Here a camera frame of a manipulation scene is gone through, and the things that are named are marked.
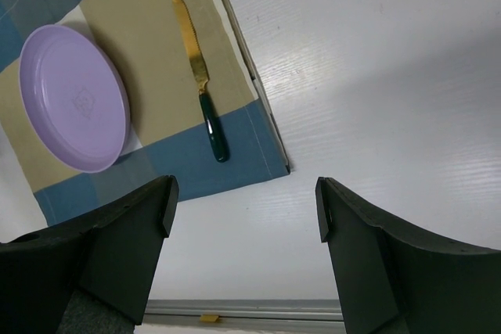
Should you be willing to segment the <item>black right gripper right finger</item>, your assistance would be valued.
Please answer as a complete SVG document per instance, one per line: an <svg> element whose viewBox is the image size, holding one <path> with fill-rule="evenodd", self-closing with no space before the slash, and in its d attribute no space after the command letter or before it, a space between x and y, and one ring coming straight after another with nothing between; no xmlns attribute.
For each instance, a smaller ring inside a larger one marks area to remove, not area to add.
<svg viewBox="0 0 501 334"><path fill-rule="evenodd" d="M347 332L499 332L498 250L420 228L332 178L315 197Z"/></svg>

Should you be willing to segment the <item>blue and beige placemat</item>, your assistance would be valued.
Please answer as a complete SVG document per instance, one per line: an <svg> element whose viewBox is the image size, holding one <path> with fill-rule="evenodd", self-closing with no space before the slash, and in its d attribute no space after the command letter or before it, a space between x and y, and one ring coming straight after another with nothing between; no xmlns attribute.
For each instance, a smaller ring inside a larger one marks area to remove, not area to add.
<svg viewBox="0 0 501 334"><path fill-rule="evenodd" d="M207 70L207 90L229 147L214 158L197 86L171 0L1 0L1 125L46 225L125 196L162 175L182 200L253 185L290 172L283 147L237 50L220 0L183 0ZM117 68L130 106L130 133L117 161L84 173L56 159L36 135L19 87L29 35L69 27L95 42Z"/></svg>

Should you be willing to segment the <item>purple plastic plate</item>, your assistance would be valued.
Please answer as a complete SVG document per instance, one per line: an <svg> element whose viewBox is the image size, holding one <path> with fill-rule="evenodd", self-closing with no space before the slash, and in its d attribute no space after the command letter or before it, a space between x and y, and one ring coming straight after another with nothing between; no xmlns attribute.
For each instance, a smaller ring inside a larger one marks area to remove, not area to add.
<svg viewBox="0 0 501 334"><path fill-rule="evenodd" d="M83 34L45 25L23 44L19 87L27 117L46 149L68 167L112 166L130 133L130 106L117 68Z"/></svg>

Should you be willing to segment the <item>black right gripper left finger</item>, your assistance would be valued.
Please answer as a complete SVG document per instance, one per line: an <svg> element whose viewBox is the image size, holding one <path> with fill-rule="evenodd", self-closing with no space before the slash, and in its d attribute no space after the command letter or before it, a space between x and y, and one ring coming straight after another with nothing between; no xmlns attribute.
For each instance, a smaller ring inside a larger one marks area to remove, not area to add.
<svg viewBox="0 0 501 334"><path fill-rule="evenodd" d="M172 176L1 246L4 333L131 333L141 325L179 187Z"/></svg>

